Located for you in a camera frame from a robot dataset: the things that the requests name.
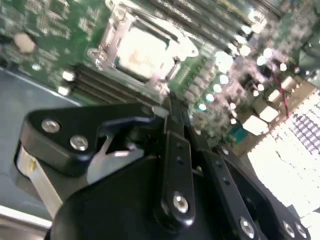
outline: screw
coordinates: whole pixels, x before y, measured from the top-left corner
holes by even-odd
[[[41,66],[39,64],[35,63],[35,64],[32,65],[32,69],[35,70],[35,71],[40,71],[41,70]]]
[[[43,120],[41,123],[41,127],[44,131],[51,134],[55,134],[60,130],[59,123],[52,119]]]
[[[224,147],[221,147],[221,149],[225,155],[229,155],[229,151],[227,149],[225,149]]]
[[[255,237],[255,230],[252,227],[251,223],[248,222],[244,217],[240,218],[240,227],[244,231],[244,233],[251,239]]]
[[[73,137],[71,137],[70,145],[75,150],[79,150],[79,151],[85,151],[89,146],[88,140],[84,136],[80,136],[80,135],[74,135]]]
[[[201,135],[201,131],[198,130],[198,129],[194,129],[195,133],[198,134],[198,135]]]
[[[295,237],[295,232],[294,230],[292,229],[292,227],[286,223],[285,221],[282,222],[283,223],[283,226],[284,226],[284,230],[292,237],[294,238]]]
[[[179,212],[185,214],[189,209],[188,201],[181,196],[179,193],[176,193],[173,196],[173,205],[178,209]]]
[[[298,224],[298,223],[295,223],[295,226],[296,226],[296,229],[298,229],[298,232],[300,233],[300,235],[306,239],[307,238],[307,233],[302,228],[302,226],[300,224]]]

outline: motherboard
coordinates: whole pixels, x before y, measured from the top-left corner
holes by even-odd
[[[173,92],[211,145],[238,143],[319,81],[319,19],[316,0],[0,0],[0,65],[83,104]]]

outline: cpu socket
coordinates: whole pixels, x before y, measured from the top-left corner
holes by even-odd
[[[102,70],[111,67],[154,87],[158,81],[173,79],[181,62],[198,54],[193,42],[171,23],[117,5],[95,63]]]

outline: cable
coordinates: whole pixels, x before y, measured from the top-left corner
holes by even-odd
[[[289,110],[288,110],[288,103],[287,103],[287,98],[285,95],[285,90],[282,88],[281,82],[279,81],[277,74],[274,73],[273,76],[274,76],[274,80],[276,81],[276,83],[280,86],[280,92],[281,92],[281,95],[283,98],[286,119],[289,119]]]

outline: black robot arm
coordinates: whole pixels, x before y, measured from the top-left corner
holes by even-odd
[[[15,157],[53,218],[50,240],[309,240],[224,146],[210,149],[175,97],[39,110]]]

